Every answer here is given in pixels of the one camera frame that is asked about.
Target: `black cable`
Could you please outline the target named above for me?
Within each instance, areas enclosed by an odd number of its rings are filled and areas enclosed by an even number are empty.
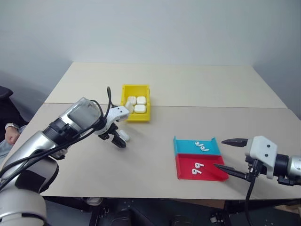
[[[103,109],[102,107],[100,106],[100,104],[96,101],[96,100],[91,100],[92,102],[96,103],[96,105],[98,106],[99,110],[100,110],[100,113],[101,113],[101,117],[103,117]]]
[[[43,155],[41,155],[40,157],[36,158],[35,160],[32,160],[31,162],[25,164],[24,166],[22,166],[20,169],[17,169],[14,173],[12,173],[7,179],[5,179],[5,181],[3,183],[1,183],[0,185],[0,191],[12,180],[14,179],[16,176],[18,176],[20,173],[22,173],[23,171],[25,171],[26,169],[28,169],[29,167],[31,167],[33,164],[37,163],[38,161],[40,161],[43,158],[46,158],[49,155],[52,155],[53,153],[60,151],[63,148],[66,148],[70,145],[73,145],[85,138],[87,138],[88,136],[90,136],[92,133],[95,132],[95,129],[91,130],[89,133],[87,133],[86,135],[82,136],[81,138],[71,141],[67,144],[62,145],[61,147],[57,147],[57,148],[52,148],[46,152],[43,153]]]
[[[251,180],[248,192],[246,194],[246,200],[245,200],[245,214],[246,214],[246,220],[248,221],[249,226],[253,226],[253,223],[252,223],[251,217],[250,217],[250,213],[249,213],[249,201],[250,201],[250,196],[251,196],[254,184],[255,184],[255,180],[256,180],[256,177],[253,177]]]
[[[100,112],[101,112],[101,116],[99,117],[99,119],[100,119],[100,118],[103,116],[103,110],[102,110],[101,106],[99,105],[99,103],[98,103],[96,100],[91,100],[91,101],[94,102],[94,103],[96,103],[96,105],[98,106],[98,108],[99,108],[99,110],[100,110]],[[81,135],[82,133],[88,131],[89,129],[92,129],[97,123],[98,123],[98,122],[95,122],[93,125],[89,126],[88,128],[83,129],[82,131],[80,131],[79,133],[77,133],[76,135],[74,135],[73,138],[75,139],[75,138],[77,138],[79,135]],[[47,151],[50,152],[50,151],[53,151],[54,149],[59,149],[59,150],[61,150],[61,149],[64,149],[64,148],[66,148],[66,147],[69,147],[70,145],[71,145],[71,143],[68,142],[67,144],[59,145],[59,146],[54,147],[54,148],[51,148],[51,149],[49,149],[49,150],[47,150]],[[28,156],[28,157],[19,159],[19,160],[15,161],[15,162],[12,162],[11,164],[9,164],[9,165],[5,166],[4,168],[2,168],[2,170],[0,171],[0,178],[1,178],[1,177],[3,176],[3,174],[4,174],[6,171],[8,171],[10,168],[12,168],[12,167],[14,167],[14,166],[16,166],[16,165],[18,165],[18,164],[24,162],[24,161],[27,161],[27,160],[29,160],[29,159],[33,159],[33,158],[39,157],[39,156],[43,155],[44,153],[46,153],[46,152],[40,152],[40,153],[37,153],[37,154],[34,154],[34,155],[30,155],[30,156]]]
[[[110,110],[110,107],[116,107],[113,103],[112,103],[112,96],[111,96],[111,88],[108,86],[107,87],[107,93],[108,93],[108,98],[109,98],[109,103],[108,103],[108,108],[107,108],[107,112],[105,113],[104,115],[104,118],[106,119],[108,114],[109,114],[109,110]]]

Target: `person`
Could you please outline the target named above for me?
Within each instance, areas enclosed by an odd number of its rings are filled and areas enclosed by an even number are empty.
[[[9,98],[0,99],[0,164],[18,140],[27,123]]]

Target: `white earbud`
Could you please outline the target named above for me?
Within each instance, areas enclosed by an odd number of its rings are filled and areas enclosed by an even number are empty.
[[[194,166],[195,168],[200,168],[201,166],[204,166],[204,164],[196,162]]]
[[[197,147],[201,147],[201,146],[204,145],[204,144],[200,144],[198,141],[196,141],[194,144],[195,144]]]
[[[201,150],[203,151],[203,152],[207,152],[207,151],[209,151],[209,149],[207,148],[205,148],[205,146],[201,146]]]
[[[194,175],[197,175],[198,173],[199,174],[202,174],[202,172],[201,171],[198,171],[197,169],[192,169],[192,174],[194,174]]]

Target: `yellow tray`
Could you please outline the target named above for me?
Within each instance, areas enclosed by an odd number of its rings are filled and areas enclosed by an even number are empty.
[[[134,112],[129,115],[127,121],[149,121],[151,118],[149,85],[124,84],[122,87],[122,98],[120,105],[124,106],[129,96],[146,97],[146,113],[138,114]]]

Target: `human hand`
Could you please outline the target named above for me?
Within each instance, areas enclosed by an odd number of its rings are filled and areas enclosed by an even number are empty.
[[[10,145],[14,145],[15,142],[18,140],[19,136],[20,133],[16,128],[11,126],[6,128],[5,139]]]

